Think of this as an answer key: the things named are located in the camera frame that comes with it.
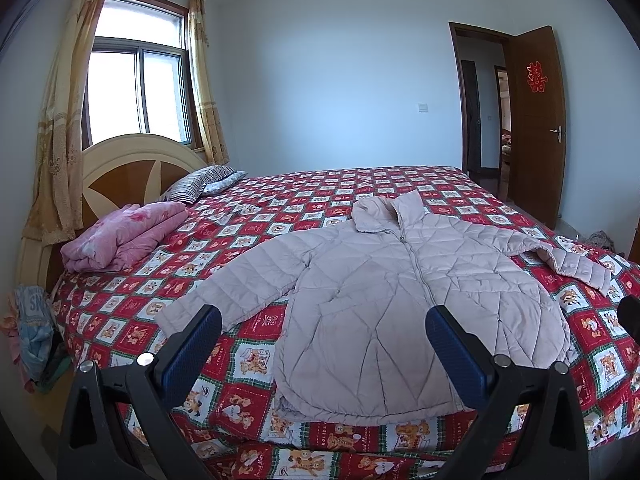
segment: door handle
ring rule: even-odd
[[[562,142],[562,126],[558,126],[557,130],[549,130],[553,134],[558,134],[558,142]]]

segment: wooden headboard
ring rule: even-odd
[[[178,179],[206,166],[189,148],[151,134],[113,137],[82,155],[85,229],[124,205],[155,202]],[[43,246],[37,240],[23,238],[16,285],[39,285],[51,291],[63,270],[61,245]]]

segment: red checkered bedspread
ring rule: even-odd
[[[433,213],[521,230],[612,270],[614,279],[604,298],[582,283],[555,275],[533,254],[513,258],[565,309],[572,330],[572,376],[590,447],[637,431],[639,349],[618,325],[616,304],[626,294],[640,296],[639,267],[554,235],[455,168],[316,171],[247,179],[221,196],[197,202],[187,222],[129,272],[65,276],[54,298],[58,325],[76,363],[89,358],[101,367],[128,364],[164,342],[153,322],[158,310],[238,254],[275,235],[347,220],[354,201],[363,196],[394,198],[413,189]],[[285,306],[283,298],[222,335],[184,405],[174,410],[196,453],[224,478],[432,476],[468,430],[473,413],[372,428],[300,424],[274,416],[271,357]],[[509,457],[525,412],[514,412],[495,467]],[[135,414],[129,410],[125,418],[144,440]]]

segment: pillow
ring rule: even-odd
[[[219,182],[207,184],[200,196],[216,196],[229,189],[236,182],[240,182],[244,177],[246,177],[246,171],[236,171],[233,175],[228,176]]]
[[[193,204],[207,184],[218,182],[236,172],[229,166],[207,166],[175,182],[164,194],[163,200]]]

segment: yellow curtain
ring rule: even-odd
[[[209,46],[204,29],[204,0],[189,0],[188,17],[189,65],[191,84],[198,115],[198,125],[209,164],[226,164],[229,156],[220,125],[220,116],[211,97],[207,75],[207,51]]]
[[[23,235],[45,245],[82,228],[81,116],[89,56],[104,0],[73,0],[45,89],[33,205]]]

